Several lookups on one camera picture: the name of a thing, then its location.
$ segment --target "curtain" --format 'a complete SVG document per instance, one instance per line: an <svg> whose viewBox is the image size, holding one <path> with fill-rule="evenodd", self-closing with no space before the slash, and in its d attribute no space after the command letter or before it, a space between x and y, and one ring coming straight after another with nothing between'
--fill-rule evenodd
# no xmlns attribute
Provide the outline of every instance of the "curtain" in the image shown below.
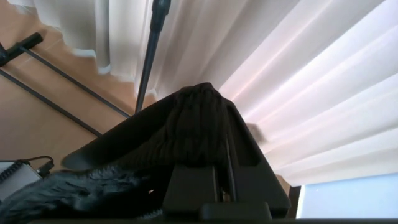
<svg viewBox="0 0 398 224"><path fill-rule="evenodd" d="M151 0L9 2L139 85ZM395 0L172 0L148 89L212 82L293 186L398 172L397 15Z"/></svg>

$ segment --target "black garment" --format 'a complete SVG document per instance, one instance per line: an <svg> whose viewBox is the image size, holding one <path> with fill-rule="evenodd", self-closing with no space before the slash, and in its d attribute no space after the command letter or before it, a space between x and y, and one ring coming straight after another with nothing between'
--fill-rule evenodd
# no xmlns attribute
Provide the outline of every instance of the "black garment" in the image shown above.
<svg viewBox="0 0 398 224"><path fill-rule="evenodd" d="M160 100L63 161L83 171L54 173L7 198L0 223L156 212L174 164L226 163L226 102L209 83Z"/></svg>

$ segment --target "dark fuzzy fabric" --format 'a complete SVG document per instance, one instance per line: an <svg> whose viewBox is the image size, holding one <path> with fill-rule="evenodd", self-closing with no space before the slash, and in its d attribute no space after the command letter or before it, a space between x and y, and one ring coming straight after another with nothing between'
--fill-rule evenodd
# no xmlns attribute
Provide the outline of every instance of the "dark fuzzy fabric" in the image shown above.
<svg viewBox="0 0 398 224"><path fill-rule="evenodd" d="M148 141L104 166L57 172L24 187L1 204L0 223L136 218L158 211L174 164L225 163L223 100L209 83L180 90L165 124Z"/></svg>

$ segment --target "light blue surface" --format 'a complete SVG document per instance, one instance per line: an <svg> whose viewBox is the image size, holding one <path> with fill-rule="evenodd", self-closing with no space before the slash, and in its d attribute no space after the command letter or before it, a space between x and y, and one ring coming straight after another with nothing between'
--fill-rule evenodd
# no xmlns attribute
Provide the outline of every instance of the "light blue surface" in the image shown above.
<svg viewBox="0 0 398 224"><path fill-rule="evenodd" d="M297 218L398 218L398 174L305 185Z"/></svg>

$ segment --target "floor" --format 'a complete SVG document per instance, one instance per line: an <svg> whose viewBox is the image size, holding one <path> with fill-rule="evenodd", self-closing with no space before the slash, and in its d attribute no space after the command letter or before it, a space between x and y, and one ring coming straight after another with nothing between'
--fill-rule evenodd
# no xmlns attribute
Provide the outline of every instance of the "floor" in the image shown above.
<svg viewBox="0 0 398 224"><path fill-rule="evenodd" d="M95 59L76 57L70 53L58 30L42 25L36 15L21 14L6 0L0 0L0 42L5 48L34 32L40 32L44 41L34 47L33 52L125 112L134 113L136 98L133 83L120 82L110 74L98 75ZM1 69L101 133L125 119L27 54L19 56ZM154 97L149 95L144 107L154 101ZM48 155L55 159L57 170L61 169L60 160L63 157L95 138L87 130L0 76L0 159ZM37 167L42 163L43 161L33 162L32 166Z"/></svg>

